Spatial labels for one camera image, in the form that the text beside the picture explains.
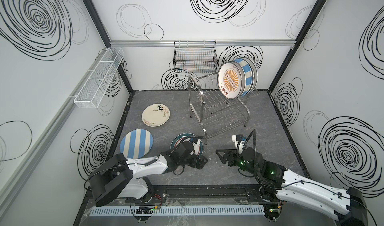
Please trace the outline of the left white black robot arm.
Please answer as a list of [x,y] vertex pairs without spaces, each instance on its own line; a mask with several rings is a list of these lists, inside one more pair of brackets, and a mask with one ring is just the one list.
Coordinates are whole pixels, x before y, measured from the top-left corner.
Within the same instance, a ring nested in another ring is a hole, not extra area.
[[149,201],[154,189],[148,176],[172,173],[180,166],[203,169],[208,159],[193,154],[194,149],[194,144],[185,140],[154,157],[131,159],[123,154],[113,156],[89,175],[96,207],[105,206],[117,198]]

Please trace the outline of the orange sunburst plate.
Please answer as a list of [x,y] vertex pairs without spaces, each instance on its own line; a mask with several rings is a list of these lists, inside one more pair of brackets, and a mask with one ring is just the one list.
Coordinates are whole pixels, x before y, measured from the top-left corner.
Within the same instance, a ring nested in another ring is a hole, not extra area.
[[245,91],[245,73],[239,63],[226,62],[217,76],[218,87],[226,99],[236,99]]

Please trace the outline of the green red rimmed white plate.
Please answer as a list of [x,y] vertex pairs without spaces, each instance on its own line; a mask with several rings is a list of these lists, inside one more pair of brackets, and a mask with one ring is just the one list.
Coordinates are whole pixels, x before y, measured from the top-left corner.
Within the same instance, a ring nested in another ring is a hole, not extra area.
[[172,143],[171,143],[171,146],[170,146],[170,149],[174,149],[176,146],[178,146],[184,139],[187,139],[188,142],[191,142],[191,143],[196,143],[198,140],[200,140],[202,142],[202,146],[203,146],[203,152],[198,155],[198,156],[202,156],[203,153],[204,153],[204,141],[202,139],[197,139],[196,138],[196,135],[195,134],[192,134],[192,133],[182,133],[178,136],[176,136]]

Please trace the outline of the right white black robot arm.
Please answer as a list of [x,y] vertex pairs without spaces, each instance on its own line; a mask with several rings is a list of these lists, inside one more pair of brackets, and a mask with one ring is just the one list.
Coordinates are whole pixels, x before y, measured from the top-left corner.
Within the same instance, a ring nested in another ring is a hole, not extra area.
[[302,177],[279,164],[266,161],[253,148],[216,150],[223,164],[251,173],[267,201],[285,201],[322,213],[342,226],[367,226],[368,210],[358,189],[338,189]]

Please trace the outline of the white plate green cloud outline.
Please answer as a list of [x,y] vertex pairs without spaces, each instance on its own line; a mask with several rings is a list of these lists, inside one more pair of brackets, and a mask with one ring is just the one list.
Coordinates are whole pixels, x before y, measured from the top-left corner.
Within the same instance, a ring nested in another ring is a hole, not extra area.
[[252,63],[252,66],[253,66],[253,73],[254,73],[254,76],[253,76],[253,79],[254,79],[253,87],[252,87],[251,91],[254,91],[256,89],[259,76],[258,76],[258,70],[257,70],[257,67],[256,67],[255,63],[253,61],[251,61],[251,63]]

